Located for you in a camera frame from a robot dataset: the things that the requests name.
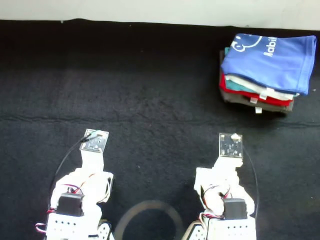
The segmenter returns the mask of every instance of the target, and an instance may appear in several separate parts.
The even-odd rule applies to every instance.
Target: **black cable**
[[[208,228],[207,228],[207,230],[206,230],[206,237],[205,237],[205,240],[208,240],[208,236],[209,236],[209,227],[210,227],[210,220],[211,219],[214,219],[213,217],[212,218],[209,218],[209,220],[208,220]]]
[[[252,161],[251,157],[249,156],[247,150],[245,149],[245,147],[243,146],[243,151],[244,153],[247,155],[250,163],[251,163],[251,167],[252,167],[252,171],[253,171],[253,175],[254,175],[254,179],[255,179],[255,191],[256,191],[256,205],[255,205],[255,221],[257,221],[257,217],[258,217],[258,211],[259,211],[259,202],[260,202],[260,193],[259,193],[259,184],[258,184],[258,177],[257,177],[257,172],[256,172],[256,168],[254,165],[254,162]]]
[[[62,165],[65,163],[67,157],[69,156],[69,154],[76,148],[76,146],[80,143],[84,143],[84,142],[87,142],[89,139],[88,137],[91,136],[91,133],[89,133],[87,136],[84,136],[82,137],[80,140],[78,140],[72,147],[69,148],[69,150],[66,152],[64,158],[62,159],[62,161],[60,162],[59,166],[57,167],[56,171],[55,171],[55,174],[51,180],[51,183],[50,183],[50,187],[49,187],[49,197],[48,197],[48,210],[50,209],[50,206],[51,206],[51,195],[53,193],[53,190],[54,190],[54,184],[55,184],[55,181],[56,181],[56,178],[57,178],[57,175],[62,167]]]

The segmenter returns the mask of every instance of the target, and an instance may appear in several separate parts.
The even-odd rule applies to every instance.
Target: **electronic component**
[[[109,137],[109,132],[87,129],[84,136],[91,134],[87,141],[80,145],[82,168],[91,172],[104,170],[104,150]]]
[[[69,192],[63,193],[59,198],[56,213],[73,217],[81,217],[84,214],[82,211],[83,197],[84,196],[82,194]]]
[[[223,199],[225,220],[247,219],[247,205],[242,198],[224,198]]]
[[[109,133],[107,131],[87,129],[84,136],[91,134],[86,142],[80,146],[81,151],[90,151],[95,153],[103,153],[108,140]]]
[[[242,135],[238,135],[236,133],[220,133],[219,156],[243,158]]]

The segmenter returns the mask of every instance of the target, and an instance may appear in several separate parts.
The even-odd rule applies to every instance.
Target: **white printed logo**
[[[249,45],[249,46],[246,46],[246,45],[243,45],[239,42],[241,42],[241,37],[240,36],[236,36],[235,37],[237,40],[233,40],[232,43],[231,43],[231,47],[236,50],[237,52],[244,52],[246,50],[246,48],[253,48],[255,46],[258,45],[258,43],[261,41],[262,39],[262,36],[259,36],[258,40],[253,43],[252,45]]]

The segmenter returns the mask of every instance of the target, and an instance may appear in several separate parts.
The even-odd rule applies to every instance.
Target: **black fabric surface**
[[[34,224],[46,219],[50,180],[86,128],[110,132],[115,181],[103,216],[113,227],[133,205],[161,200],[187,229],[202,211],[196,167],[213,166],[219,132],[237,132],[259,178],[258,239],[319,239],[319,64],[287,116],[225,104],[218,89],[219,50],[234,34],[318,32],[84,20],[0,21],[0,30],[1,239],[42,239]],[[76,150],[62,173],[80,165]],[[247,159],[239,176],[255,198]],[[174,235],[168,216],[147,210],[123,239]]]

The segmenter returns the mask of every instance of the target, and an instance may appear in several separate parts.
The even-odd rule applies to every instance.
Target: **circular mark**
[[[181,239],[184,227],[179,213],[169,204],[159,200],[146,200],[134,205],[120,219],[115,228],[114,236],[116,240],[122,240],[129,222],[139,213],[145,210],[162,210],[173,220],[175,224],[175,239]]]

